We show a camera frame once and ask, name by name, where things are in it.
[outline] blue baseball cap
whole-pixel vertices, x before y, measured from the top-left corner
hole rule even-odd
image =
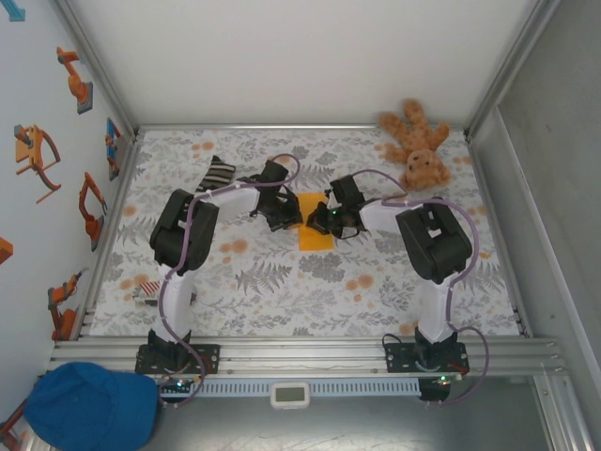
[[[71,363],[36,384],[23,414],[62,451],[133,451],[150,438],[158,401],[157,384],[147,376]]]

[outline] teddy bear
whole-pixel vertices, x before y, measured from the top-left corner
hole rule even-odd
[[[449,124],[441,122],[433,131],[425,117],[424,108],[414,99],[403,103],[403,113],[411,127],[393,113],[380,116],[380,128],[402,146],[387,148],[384,158],[389,162],[407,165],[401,183],[408,190],[424,190],[436,185],[446,185],[451,174],[437,155],[436,149],[449,136]]]

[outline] gray leaf pattern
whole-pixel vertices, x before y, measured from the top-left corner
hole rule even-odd
[[[142,281],[160,280],[148,239],[169,195],[193,191],[217,155],[236,166],[236,178],[260,173],[265,161],[292,153],[301,161],[296,193],[322,193],[330,181],[372,167],[395,178],[403,166],[379,156],[393,140],[380,130],[190,130],[149,131],[141,143],[134,177],[117,228],[97,300],[91,334],[146,335],[156,307],[133,299]],[[456,287],[453,321],[486,334],[518,334],[502,267],[460,131],[439,148],[451,182],[409,198],[435,195],[466,209],[477,223],[481,259]],[[288,170],[290,160],[280,161]],[[368,198],[395,187],[364,174],[357,183]],[[465,230],[469,230],[459,218]],[[362,233],[335,249],[301,252],[297,230],[270,233],[265,218],[248,214],[220,223],[205,264],[194,275],[191,306],[197,335],[381,336],[406,334],[419,317],[420,278],[410,267],[399,235]]]

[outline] striped sock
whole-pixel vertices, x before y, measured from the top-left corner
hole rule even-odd
[[[200,181],[196,192],[203,193],[206,190],[216,190],[229,185],[234,179],[235,172],[235,166],[224,163],[221,158],[213,156],[208,171]]]

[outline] purple cable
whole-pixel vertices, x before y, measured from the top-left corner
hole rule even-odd
[[[474,331],[475,333],[478,334],[478,336],[480,336],[480,339],[482,340],[482,344],[485,347],[485,365],[482,369],[482,375],[480,376],[478,381],[476,383],[474,383],[474,385],[469,389],[468,392],[466,392],[463,395],[461,395],[460,397],[457,397],[450,401],[444,401],[444,402],[440,403],[441,406],[450,406],[450,405],[456,404],[458,402],[461,402],[462,400],[467,399],[468,397],[471,397],[476,392],[476,390],[478,390],[480,385],[482,385],[482,382],[484,382],[484,380],[485,380],[486,373],[488,372],[488,364],[490,361],[490,351],[488,349],[488,342],[486,341],[485,335],[480,330],[478,330],[477,328],[475,328],[473,326],[464,326],[464,327],[457,328],[451,323],[451,300],[453,298],[453,287],[456,284],[458,284],[459,282],[461,282],[463,279],[465,279],[468,276],[468,274],[470,274],[471,270],[473,270],[474,267],[476,266],[476,261],[478,260],[478,256],[480,255],[480,238],[478,236],[478,229],[476,228],[476,224],[473,222],[470,215],[465,210],[463,210],[461,207],[454,204],[453,202],[449,202],[448,200],[423,199],[423,200],[412,200],[412,201],[402,201],[402,202],[391,202],[391,200],[396,197],[397,196],[394,195],[394,196],[384,198],[382,201],[382,205],[384,205],[386,207],[418,207],[422,204],[445,205],[445,206],[450,207],[453,210],[457,211],[459,214],[461,214],[461,216],[463,216],[465,218],[465,220],[470,225],[471,235],[473,236],[473,250],[472,250],[472,254],[471,254],[472,257],[470,260],[470,264],[464,271],[461,272],[461,274],[459,274],[449,284],[449,291],[447,292],[447,300],[446,300],[445,317],[447,320],[447,324],[449,325],[449,327],[451,328],[451,330],[453,332],[457,332],[458,334],[460,334],[465,331]]]
[[[403,190],[403,195],[395,195],[393,198],[398,198],[398,197],[405,197],[407,195],[407,189],[403,186],[403,184],[398,181],[397,179],[395,179],[393,176],[390,176],[389,174],[386,174],[385,172],[382,171],[378,171],[377,169],[362,169],[361,171],[357,171],[354,174],[351,174],[351,177],[355,177],[355,176],[359,176],[360,174],[378,174],[379,176],[382,176],[385,179],[390,180],[392,183],[394,183],[396,186],[398,186],[401,190]]]
[[[286,179],[284,181],[275,181],[272,183],[236,183],[235,182],[232,185],[225,186],[218,190],[206,191],[206,192],[202,193],[201,195],[198,195],[190,202],[190,205],[188,206],[188,214],[186,215],[186,226],[184,227],[184,239],[183,239],[183,243],[182,243],[182,247],[181,247],[181,257],[179,258],[179,263],[177,264],[177,266],[175,268],[172,268],[171,270],[169,270],[169,272],[165,275],[164,281],[161,284],[161,291],[159,292],[159,316],[161,317],[162,326],[165,328],[167,333],[170,334],[178,342],[179,345],[183,346],[184,349],[192,355],[192,357],[194,358],[194,360],[196,360],[196,362],[198,363],[198,366],[200,367],[200,381],[196,384],[196,387],[194,388],[193,392],[191,392],[190,395],[186,399],[184,399],[180,403],[174,404],[175,409],[177,409],[179,407],[179,405],[183,406],[184,404],[190,402],[190,400],[198,394],[198,392],[200,391],[200,389],[203,386],[205,377],[207,375],[206,370],[205,370],[205,365],[203,364],[202,358],[200,357],[198,352],[196,352],[194,350],[194,348],[192,346],[190,346],[188,343],[186,343],[181,337],[177,336],[176,332],[171,328],[171,326],[167,322],[167,318],[165,317],[164,307],[162,305],[164,293],[167,288],[167,285],[169,284],[169,280],[171,280],[171,276],[175,272],[177,272],[181,268],[183,268],[184,263],[186,261],[186,255],[188,255],[188,246],[190,243],[189,242],[190,229],[192,227],[192,215],[193,215],[193,211],[194,211],[194,205],[196,205],[196,202],[198,202],[199,200],[211,198],[214,195],[229,193],[230,191],[234,191],[234,190],[242,190],[242,189],[247,189],[247,188],[273,188],[276,186],[282,186],[287,183],[290,183],[292,180],[294,180],[297,177],[297,175],[301,171],[301,162],[299,161],[299,159],[297,157],[295,157],[294,155],[291,155],[289,153],[281,153],[279,155],[276,155],[275,157],[272,158],[272,160],[277,160],[280,157],[290,157],[297,164],[296,171],[288,179]],[[159,397],[159,398],[160,398],[163,406],[166,406],[167,403],[161,397]]]

